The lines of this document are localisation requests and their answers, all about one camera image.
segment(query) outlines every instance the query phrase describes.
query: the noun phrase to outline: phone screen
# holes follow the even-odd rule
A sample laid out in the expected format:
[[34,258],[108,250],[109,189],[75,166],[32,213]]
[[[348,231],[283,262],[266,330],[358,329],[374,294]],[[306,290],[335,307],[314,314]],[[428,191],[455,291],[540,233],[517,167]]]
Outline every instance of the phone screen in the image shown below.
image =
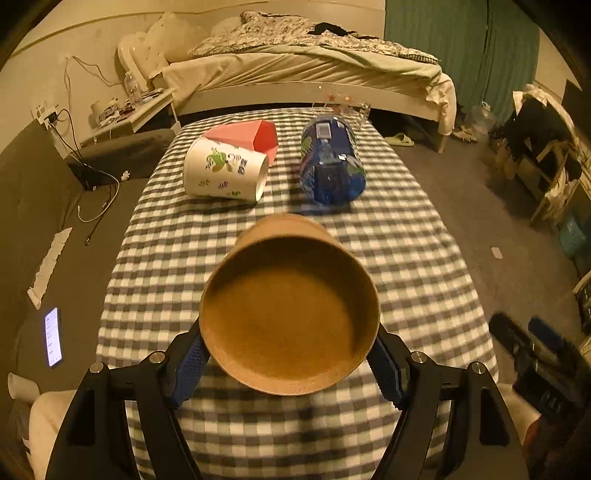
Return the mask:
[[57,307],[45,317],[45,340],[47,344],[47,359],[53,367],[61,360],[60,331],[57,319]]

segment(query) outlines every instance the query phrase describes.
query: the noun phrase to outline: small table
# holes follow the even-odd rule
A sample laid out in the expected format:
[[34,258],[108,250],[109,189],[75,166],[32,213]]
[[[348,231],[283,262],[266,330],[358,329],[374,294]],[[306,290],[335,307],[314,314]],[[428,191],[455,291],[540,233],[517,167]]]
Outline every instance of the small table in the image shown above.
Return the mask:
[[[238,235],[273,213],[299,213],[324,226],[372,276],[381,322],[411,350],[497,374],[488,326],[470,273],[427,195],[369,122],[356,131],[368,174],[348,207],[308,200],[298,181],[301,132],[318,110],[285,108],[207,118],[187,125],[138,202],[107,288],[98,359],[110,367],[165,350],[199,316],[203,288]],[[209,128],[230,122],[275,124],[279,150],[256,204],[187,197],[184,158]],[[449,406],[440,406],[432,453],[443,446]],[[400,412],[383,399],[367,362],[321,392],[280,397],[254,391],[210,361],[180,427],[204,476],[367,477],[375,470]],[[127,410],[142,473],[148,457],[138,411]]]
[[93,143],[133,135],[164,109],[167,109],[171,119],[174,119],[171,130],[175,134],[178,134],[181,130],[181,124],[178,121],[177,113],[173,106],[173,91],[172,89],[167,89],[156,98],[138,105],[134,112],[127,118],[94,130],[93,134],[84,139],[80,146],[86,147]]

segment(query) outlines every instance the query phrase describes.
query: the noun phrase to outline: floor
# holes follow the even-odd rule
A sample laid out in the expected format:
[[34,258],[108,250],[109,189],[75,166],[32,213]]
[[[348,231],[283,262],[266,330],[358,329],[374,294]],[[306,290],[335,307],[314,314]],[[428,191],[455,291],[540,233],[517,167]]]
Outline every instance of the floor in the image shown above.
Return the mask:
[[[584,338],[572,295],[573,263],[549,222],[533,227],[536,202],[517,180],[498,177],[485,144],[449,139],[442,154],[416,144],[395,147],[455,237],[486,317],[503,310],[523,328],[537,315],[578,345]],[[493,256],[498,247],[502,260]],[[511,357],[496,343],[500,381],[513,382]]]

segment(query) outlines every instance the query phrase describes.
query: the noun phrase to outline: pink paper box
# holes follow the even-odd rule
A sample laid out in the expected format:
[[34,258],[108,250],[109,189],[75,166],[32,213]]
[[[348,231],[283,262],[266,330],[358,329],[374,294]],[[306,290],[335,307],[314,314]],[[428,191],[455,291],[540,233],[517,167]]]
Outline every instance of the pink paper box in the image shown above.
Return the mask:
[[217,125],[207,130],[203,136],[235,147],[266,153],[269,156],[269,166],[273,165],[279,149],[275,124],[266,120]]

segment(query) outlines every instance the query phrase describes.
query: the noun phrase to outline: brown paper cup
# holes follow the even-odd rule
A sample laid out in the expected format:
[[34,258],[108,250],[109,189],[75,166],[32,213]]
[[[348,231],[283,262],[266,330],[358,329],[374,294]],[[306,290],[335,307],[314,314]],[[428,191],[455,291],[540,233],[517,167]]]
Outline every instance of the brown paper cup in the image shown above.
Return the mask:
[[268,216],[214,270],[199,326],[212,357],[236,380],[271,394],[308,394],[365,359],[378,333],[378,293],[320,225]]

